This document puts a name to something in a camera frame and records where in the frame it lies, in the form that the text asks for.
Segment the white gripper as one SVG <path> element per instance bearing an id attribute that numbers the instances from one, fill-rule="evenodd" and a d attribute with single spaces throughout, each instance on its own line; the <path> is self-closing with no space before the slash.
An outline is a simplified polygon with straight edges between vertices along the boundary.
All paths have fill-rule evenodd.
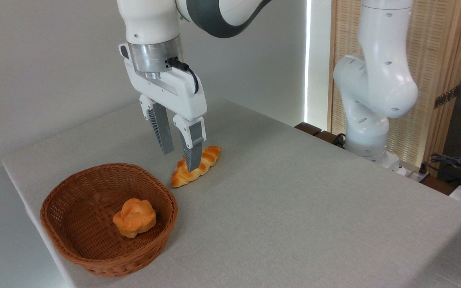
<path id="1" fill-rule="evenodd" d="M 159 73 L 158 80 L 143 77 L 134 69 L 128 44 L 120 44 L 119 51 L 132 86 L 142 94 L 139 101 L 143 116 L 151 124 L 162 152 L 166 155 L 174 151 L 167 108 L 177 114 L 173 120 L 180 131 L 187 171 L 199 168 L 202 144 L 206 141 L 204 118 L 201 116 L 207 112 L 207 103 L 202 84 L 194 93 L 193 76 L 177 68 Z"/>

